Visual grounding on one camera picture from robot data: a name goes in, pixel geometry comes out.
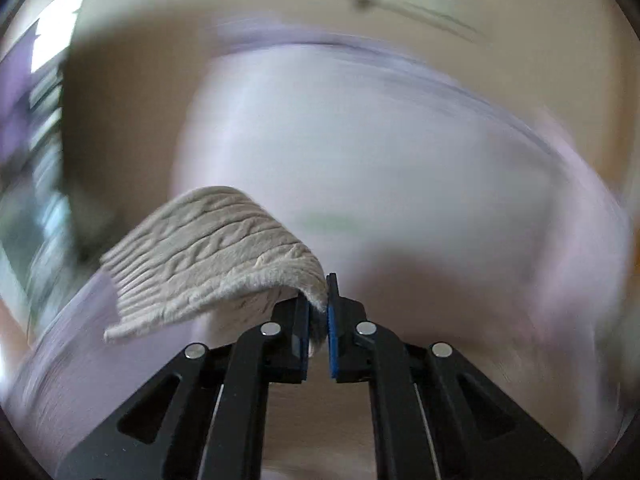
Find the beige cable-knit sweater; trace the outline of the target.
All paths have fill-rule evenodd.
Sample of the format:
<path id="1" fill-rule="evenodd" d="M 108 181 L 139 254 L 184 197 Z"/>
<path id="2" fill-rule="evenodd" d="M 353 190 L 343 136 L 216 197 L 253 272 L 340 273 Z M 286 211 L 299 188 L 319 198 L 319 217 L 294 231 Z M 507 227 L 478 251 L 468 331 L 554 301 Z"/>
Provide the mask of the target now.
<path id="1" fill-rule="evenodd" d="M 285 299 L 311 305 L 310 348 L 326 340 L 328 285 L 314 253 L 236 188 L 198 188 L 161 206 L 101 258 L 116 292 L 107 340 L 195 321 L 230 342 Z"/>

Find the lavender bed sheet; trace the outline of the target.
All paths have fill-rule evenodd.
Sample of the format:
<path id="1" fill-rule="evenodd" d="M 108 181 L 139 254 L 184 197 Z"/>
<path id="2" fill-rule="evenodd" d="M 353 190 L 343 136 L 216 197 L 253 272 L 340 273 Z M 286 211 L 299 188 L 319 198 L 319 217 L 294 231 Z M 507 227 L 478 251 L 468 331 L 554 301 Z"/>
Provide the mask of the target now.
<path id="1" fill-rule="evenodd" d="M 191 340 L 214 344 L 204 318 L 109 344 L 115 291 L 96 274 L 61 311 L 18 369 L 3 409 L 32 456 L 55 472 L 70 450 Z M 461 353 L 569 450 L 585 469 L 613 445 L 624 408 L 588 340 L 559 347 L 495 348 L 457 342 Z M 265 445 L 268 479 L 370 479 L 368 395 L 329 378 L 323 354 L 308 382 L 271 390 Z"/>

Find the white floral pillow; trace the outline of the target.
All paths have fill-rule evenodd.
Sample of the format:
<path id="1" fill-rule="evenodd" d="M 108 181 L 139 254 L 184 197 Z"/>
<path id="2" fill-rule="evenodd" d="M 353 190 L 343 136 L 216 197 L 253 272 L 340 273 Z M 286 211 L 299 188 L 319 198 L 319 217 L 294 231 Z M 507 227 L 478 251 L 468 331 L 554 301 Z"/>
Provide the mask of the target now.
<path id="1" fill-rule="evenodd" d="M 243 191 L 415 344 L 589 342 L 616 318 L 630 222 L 556 122 L 359 38 L 241 23 L 219 41 L 175 192 Z"/>

